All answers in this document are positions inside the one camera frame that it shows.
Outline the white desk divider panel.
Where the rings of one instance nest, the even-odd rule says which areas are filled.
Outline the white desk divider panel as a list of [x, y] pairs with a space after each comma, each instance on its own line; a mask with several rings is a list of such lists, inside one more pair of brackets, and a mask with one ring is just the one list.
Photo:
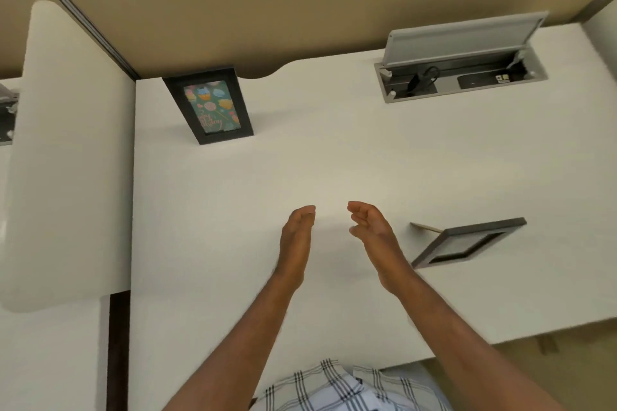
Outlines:
[[56, 3], [31, 9], [0, 231], [0, 304], [130, 288], [135, 82]]

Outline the grey metal partition rail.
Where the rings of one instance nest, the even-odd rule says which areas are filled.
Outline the grey metal partition rail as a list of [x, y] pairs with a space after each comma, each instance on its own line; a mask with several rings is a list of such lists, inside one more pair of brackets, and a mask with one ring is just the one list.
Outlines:
[[132, 80], [140, 80], [142, 77], [127, 62], [123, 55], [116, 49], [107, 37], [87, 17], [87, 15], [73, 2], [73, 0], [58, 0], [60, 5], [71, 15], [81, 28], [113, 59], [113, 61]]

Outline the black socket panel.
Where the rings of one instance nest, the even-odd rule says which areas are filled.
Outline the black socket panel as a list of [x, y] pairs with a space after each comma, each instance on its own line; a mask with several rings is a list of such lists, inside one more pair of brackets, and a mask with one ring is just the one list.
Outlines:
[[465, 90], [520, 82], [525, 80], [525, 77], [525, 70], [515, 71], [514, 69], [500, 69], [496, 71], [460, 75], [457, 81], [459, 88]]

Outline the white plaid garment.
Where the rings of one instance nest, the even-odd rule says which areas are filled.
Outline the white plaid garment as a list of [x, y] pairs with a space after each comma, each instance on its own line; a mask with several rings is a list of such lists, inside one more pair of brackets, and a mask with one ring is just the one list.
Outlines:
[[267, 387], [249, 411], [453, 411], [420, 363], [392, 370], [325, 359]]

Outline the person's left forearm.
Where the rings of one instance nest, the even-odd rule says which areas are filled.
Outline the person's left forearm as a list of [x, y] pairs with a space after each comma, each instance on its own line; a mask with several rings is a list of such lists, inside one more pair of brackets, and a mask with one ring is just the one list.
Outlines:
[[248, 411], [303, 277], [275, 273], [162, 411]]

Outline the person's right hand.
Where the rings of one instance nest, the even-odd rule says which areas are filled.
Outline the person's right hand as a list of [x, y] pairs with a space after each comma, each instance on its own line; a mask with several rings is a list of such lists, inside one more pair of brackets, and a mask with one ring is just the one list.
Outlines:
[[398, 299], [402, 299], [415, 273], [405, 258], [389, 222], [388, 236], [357, 239], [362, 242], [383, 287]]

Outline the grey empty picture frame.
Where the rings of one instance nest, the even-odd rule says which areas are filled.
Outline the grey empty picture frame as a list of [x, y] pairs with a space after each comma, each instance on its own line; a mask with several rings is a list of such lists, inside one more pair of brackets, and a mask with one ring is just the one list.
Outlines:
[[436, 238], [410, 262], [414, 269], [444, 266], [476, 258], [508, 235], [527, 225], [524, 217], [439, 229], [411, 222], [416, 231], [436, 233]]

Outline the person's left hand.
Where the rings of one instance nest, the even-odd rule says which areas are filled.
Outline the person's left hand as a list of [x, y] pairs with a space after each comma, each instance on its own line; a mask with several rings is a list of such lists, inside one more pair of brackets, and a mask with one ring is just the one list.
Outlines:
[[304, 281], [305, 269], [310, 255], [311, 237], [295, 236], [284, 239], [284, 226], [280, 238], [280, 253], [273, 276], [282, 280], [291, 291], [296, 291]]

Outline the person's right forearm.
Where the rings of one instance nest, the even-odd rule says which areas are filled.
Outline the person's right forearm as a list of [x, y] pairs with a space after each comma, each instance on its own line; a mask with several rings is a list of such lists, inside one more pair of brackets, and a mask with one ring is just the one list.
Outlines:
[[476, 411], [566, 411], [487, 343], [420, 275], [407, 270], [395, 277], [378, 276]]

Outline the black frame with colourful card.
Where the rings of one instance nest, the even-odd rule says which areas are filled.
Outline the black frame with colourful card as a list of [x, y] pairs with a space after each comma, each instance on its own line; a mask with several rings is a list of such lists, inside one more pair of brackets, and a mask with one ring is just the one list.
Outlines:
[[233, 66], [163, 77], [200, 145], [254, 135]]

